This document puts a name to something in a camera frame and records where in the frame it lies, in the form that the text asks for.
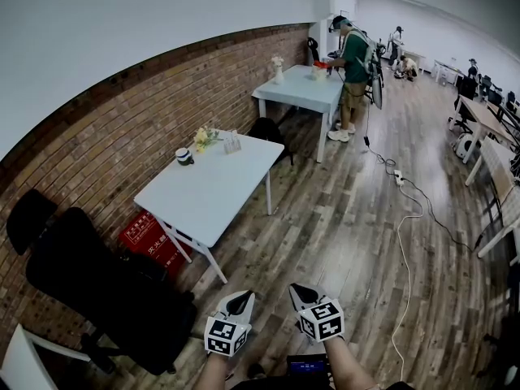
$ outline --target shoe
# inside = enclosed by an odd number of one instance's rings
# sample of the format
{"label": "shoe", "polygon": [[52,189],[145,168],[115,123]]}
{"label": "shoe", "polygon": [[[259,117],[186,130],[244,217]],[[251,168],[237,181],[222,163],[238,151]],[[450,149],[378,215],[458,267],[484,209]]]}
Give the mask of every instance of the shoe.
{"label": "shoe", "polygon": [[[341,122],[338,121],[336,123],[336,130],[341,130]],[[347,128],[347,133],[348,134],[354,134],[356,132],[356,128],[354,127],[354,125],[352,123],[349,123],[349,128]]]}
{"label": "shoe", "polygon": [[338,130],[336,132],[333,132],[332,130],[327,133],[327,136],[329,139],[334,141],[341,141],[343,143],[346,143],[350,140],[350,136],[347,130]]}

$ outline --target brick wall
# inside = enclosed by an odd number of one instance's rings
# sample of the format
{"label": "brick wall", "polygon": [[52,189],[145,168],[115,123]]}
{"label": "brick wall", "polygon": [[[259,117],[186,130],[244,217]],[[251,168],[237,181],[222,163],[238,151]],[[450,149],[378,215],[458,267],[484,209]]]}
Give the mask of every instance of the brick wall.
{"label": "brick wall", "polygon": [[69,347],[91,327],[25,279],[29,253],[15,253],[5,227],[18,199],[36,188],[58,212],[79,206],[117,252],[119,232],[139,211],[139,190],[200,126],[247,132],[258,117],[251,93],[274,75],[271,56],[281,54],[284,67],[304,63],[307,33],[307,24],[260,28],[148,59],[62,106],[2,160],[0,359],[17,323]]}

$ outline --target white vase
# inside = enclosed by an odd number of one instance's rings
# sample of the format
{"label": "white vase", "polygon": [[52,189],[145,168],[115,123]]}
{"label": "white vase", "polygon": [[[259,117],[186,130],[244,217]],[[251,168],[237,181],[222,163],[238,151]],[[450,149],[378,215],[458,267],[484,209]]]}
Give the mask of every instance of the white vase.
{"label": "white vase", "polygon": [[276,75],[275,75],[275,84],[283,84],[284,82],[284,73],[282,71],[282,67],[279,66],[279,67],[275,67],[275,72],[276,72]]}

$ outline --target mug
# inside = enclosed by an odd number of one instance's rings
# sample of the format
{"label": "mug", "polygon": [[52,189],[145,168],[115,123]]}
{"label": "mug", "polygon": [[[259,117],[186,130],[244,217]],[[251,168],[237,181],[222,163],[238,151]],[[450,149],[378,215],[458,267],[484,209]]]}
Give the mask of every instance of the mug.
{"label": "mug", "polygon": [[179,162],[181,166],[193,165],[195,163],[192,153],[184,147],[178,149],[175,152],[175,156],[177,157],[177,162]]}

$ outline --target red object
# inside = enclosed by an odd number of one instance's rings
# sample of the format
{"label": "red object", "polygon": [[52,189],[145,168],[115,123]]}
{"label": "red object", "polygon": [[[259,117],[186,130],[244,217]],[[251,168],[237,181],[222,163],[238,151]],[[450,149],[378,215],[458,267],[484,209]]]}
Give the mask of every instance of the red object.
{"label": "red object", "polygon": [[328,69],[328,63],[314,61],[313,65],[318,68]]}
{"label": "red object", "polygon": [[[168,270],[168,277],[174,278],[182,264],[184,256],[171,242],[153,215],[143,210],[120,234],[119,239],[134,253],[146,254]],[[191,247],[180,243],[190,255]]]}

